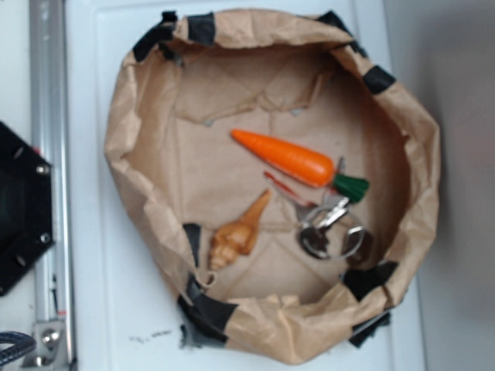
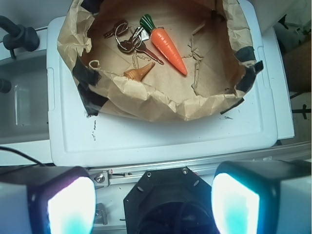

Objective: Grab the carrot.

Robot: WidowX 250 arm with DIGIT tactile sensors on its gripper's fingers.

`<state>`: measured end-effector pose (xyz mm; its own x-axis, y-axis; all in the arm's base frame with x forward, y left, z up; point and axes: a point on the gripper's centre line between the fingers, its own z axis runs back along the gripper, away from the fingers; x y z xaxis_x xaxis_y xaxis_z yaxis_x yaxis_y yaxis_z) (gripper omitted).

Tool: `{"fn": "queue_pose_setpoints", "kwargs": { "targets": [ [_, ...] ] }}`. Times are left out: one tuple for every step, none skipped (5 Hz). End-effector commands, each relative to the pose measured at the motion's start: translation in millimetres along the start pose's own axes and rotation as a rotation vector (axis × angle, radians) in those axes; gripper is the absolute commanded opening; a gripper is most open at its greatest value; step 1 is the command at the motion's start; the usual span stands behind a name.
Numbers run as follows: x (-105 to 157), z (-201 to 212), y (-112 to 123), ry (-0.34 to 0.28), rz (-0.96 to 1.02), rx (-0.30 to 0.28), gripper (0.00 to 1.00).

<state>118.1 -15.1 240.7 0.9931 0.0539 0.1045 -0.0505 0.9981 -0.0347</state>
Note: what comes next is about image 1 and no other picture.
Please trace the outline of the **black hexagonal robot base plate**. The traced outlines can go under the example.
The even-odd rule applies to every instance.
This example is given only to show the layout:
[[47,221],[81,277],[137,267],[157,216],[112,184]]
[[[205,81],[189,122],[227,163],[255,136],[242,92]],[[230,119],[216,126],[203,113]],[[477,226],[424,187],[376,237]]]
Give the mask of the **black hexagonal robot base plate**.
[[1,295],[52,245],[51,164],[1,124]]

